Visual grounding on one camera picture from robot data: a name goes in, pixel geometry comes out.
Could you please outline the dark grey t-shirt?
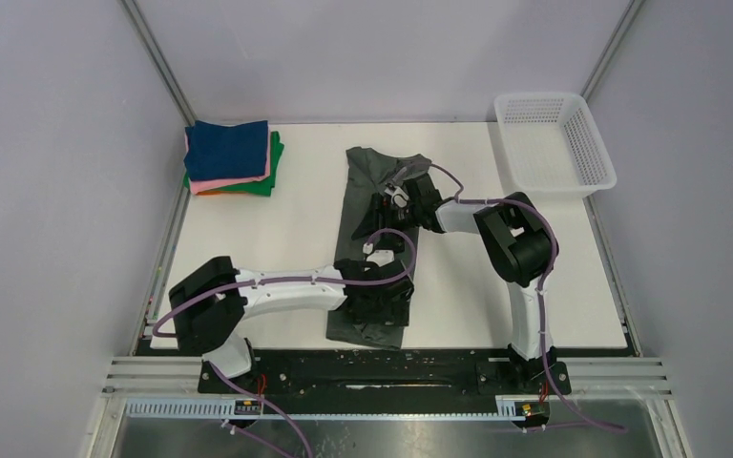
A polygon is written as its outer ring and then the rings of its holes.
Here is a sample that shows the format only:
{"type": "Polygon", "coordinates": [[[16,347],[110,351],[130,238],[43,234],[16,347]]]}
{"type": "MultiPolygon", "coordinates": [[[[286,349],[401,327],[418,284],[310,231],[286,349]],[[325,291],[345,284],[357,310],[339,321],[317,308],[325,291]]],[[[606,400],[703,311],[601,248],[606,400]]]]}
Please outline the dark grey t-shirt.
{"type": "MultiPolygon", "coordinates": [[[[387,156],[372,148],[352,147],[346,150],[346,190],[342,204],[336,247],[335,260],[364,260],[365,254],[379,250],[383,241],[393,242],[394,257],[403,263],[409,263],[411,255],[403,238],[394,234],[383,234],[376,239],[371,236],[377,228],[371,226],[362,236],[354,237],[356,230],[365,217],[370,215],[368,209],[372,197],[383,198],[386,183],[395,177],[402,168],[409,165],[420,166],[427,171],[430,160],[422,155],[407,157],[387,156]],[[364,244],[371,242],[369,250],[364,244]]],[[[401,347],[405,328],[403,326],[381,323],[357,323],[342,307],[331,311],[326,317],[325,337],[331,341],[355,344],[359,346],[384,350],[397,350],[401,347]]]]}

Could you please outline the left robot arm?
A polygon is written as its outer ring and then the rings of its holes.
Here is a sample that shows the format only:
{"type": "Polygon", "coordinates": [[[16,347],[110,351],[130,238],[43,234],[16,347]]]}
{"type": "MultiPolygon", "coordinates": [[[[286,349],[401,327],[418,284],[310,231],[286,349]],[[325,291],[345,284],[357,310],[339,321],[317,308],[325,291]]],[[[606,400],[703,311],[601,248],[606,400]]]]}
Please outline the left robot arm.
{"type": "Polygon", "coordinates": [[[308,309],[342,311],[357,324],[402,327],[413,292],[407,268],[388,253],[295,272],[237,268],[219,256],[170,289],[174,315],[162,318],[154,334],[175,339],[179,350],[201,356],[231,389],[244,392],[257,382],[258,368],[250,342],[236,331],[242,321],[308,309]],[[174,326],[169,333],[167,323],[174,326]]]}

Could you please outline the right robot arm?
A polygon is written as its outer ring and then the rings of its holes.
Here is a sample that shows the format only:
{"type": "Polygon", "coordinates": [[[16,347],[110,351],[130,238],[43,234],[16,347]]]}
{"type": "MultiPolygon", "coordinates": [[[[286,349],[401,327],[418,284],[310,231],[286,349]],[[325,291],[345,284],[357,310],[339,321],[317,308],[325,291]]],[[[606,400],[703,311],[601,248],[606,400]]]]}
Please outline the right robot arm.
{"type": "Polygon", "coordinates": [[[445,198],[429,173],[400,171],[373,194],[353,239],[378,230],[422,228],[437,234],[478,236],[494,272],[507,284],[513,319],[509,378],[532,393],[547,380],[554,345],[545,312],[545,292],[559,247],[546,219],[521,192],[498,199],[445,198]]]}

